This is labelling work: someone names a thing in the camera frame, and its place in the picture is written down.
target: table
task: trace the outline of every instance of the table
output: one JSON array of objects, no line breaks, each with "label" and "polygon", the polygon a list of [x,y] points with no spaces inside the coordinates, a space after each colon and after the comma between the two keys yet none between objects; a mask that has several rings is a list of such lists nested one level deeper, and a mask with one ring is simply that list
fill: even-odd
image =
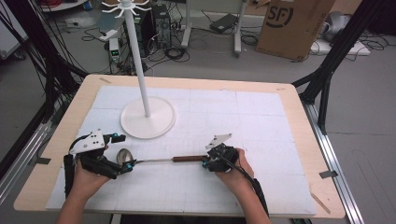
[{"label": "table", "polygon": [[238,21],[235,27],[234,34],[234,52],[237,56],[241,52],[241,25],[242,19],[245,14],[245,8],[247,2],[241,0],[218,0],[216,4],[211,1],[186,1],[186,30],[184,31],[183,40],[181,42],[181,47],[186,48],[189,45],[189,39],[192,29],[192,22],[190,11],[191,9],[200,9],[207,11],[216,12],[228,12],[228,13],[238,13]]},{"label": "table", "polygon": [[[42,157],[50,158],[48,165],[37,164],[14,203],[20,211],[46,211],[45,206],[67,153],[92,106],[96,93],[104,85],[138,86],[136,77],[90,75],[85,78],[75,99],[67,109],[57,130],[45,148]],[[327,171],[316,137],[311,129],[297,91],[290,84],[258,83],[241,81],[146,77],[146,85],[154,88],[263,91],[278,93],[290,130],[298,149],[300,160],[309,182],[311,194],[318,213],[314,217],[342,218],[345,210],[334,183],[330,178],[322,179],[318,173]]]}]

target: computer tower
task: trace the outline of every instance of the computer tower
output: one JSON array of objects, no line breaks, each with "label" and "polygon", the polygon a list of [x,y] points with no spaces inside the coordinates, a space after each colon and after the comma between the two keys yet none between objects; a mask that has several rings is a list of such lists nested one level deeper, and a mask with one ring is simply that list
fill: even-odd
[{"label": "computer tower", "polygon": [[[137,15],[134,15],[134,29],[136,30],[137,45],[139,47],[140,57],[145,58],[149,56],[149,41],[155,36],[154,24],[151,19],[150,10],[143,11],[136,9],[135,12]],[[122,26],[128,40],[128,47],[131,49],[128,28],[125,21],[122,23]]]},{"label": "computer tower", "polygon": [[159,49],[172,47],[171,17],[165,4],[151,6]]}]

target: power strip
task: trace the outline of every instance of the power strip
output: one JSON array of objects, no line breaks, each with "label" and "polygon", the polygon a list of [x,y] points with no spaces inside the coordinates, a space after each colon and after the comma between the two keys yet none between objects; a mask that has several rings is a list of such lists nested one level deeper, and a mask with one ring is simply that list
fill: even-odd
[{"label": "power strip", "polygon": [[99,39],[107,41],[111,36],[115,35],[118,31],[117,30],[110,30],[106,33],[106,35],[102,35]]}]

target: human hand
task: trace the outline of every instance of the human hand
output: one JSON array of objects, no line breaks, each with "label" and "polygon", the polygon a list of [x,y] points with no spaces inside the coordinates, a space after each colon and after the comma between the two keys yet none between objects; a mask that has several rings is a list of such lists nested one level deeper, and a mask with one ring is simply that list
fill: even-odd
[{"label": "human hand", "polygon": [[73,188],[68,197],[88,201],[110,178],[84,170],[81,161],[76,165]]},{"label": "human hand", "polygon": [[[254,172],[248,164],[247,158],[245,157],[245,150],[236,148],[239,154],[239,159],[235,162],[235,165],[243,168],[252,178]],[[227,186],[227,188],[233,193],[237,194],[241,191],[252,190],[250,182],[237,170],[231,169],[231,171],[216,172],[216,176]]]}]

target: wrist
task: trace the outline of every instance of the wrist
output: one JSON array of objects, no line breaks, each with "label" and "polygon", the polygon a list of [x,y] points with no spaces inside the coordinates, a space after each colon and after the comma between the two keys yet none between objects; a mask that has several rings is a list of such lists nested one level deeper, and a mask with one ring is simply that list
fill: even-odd
[{"label": "wrist", "polygon": [[70,191],[69,195],[67,196],[67,200],[76,202],[76,203],[86,203],[90,198],[84,197],[78,193],[75,193],[73,190]]},{"label": "wrist", "polygon": [[239,196],[247,193],[254,193],[254,189],[248,181],[244,181],[238,184],[237,186],[234,186],[233,188],[230,189],[230,191],[235,196]]}]

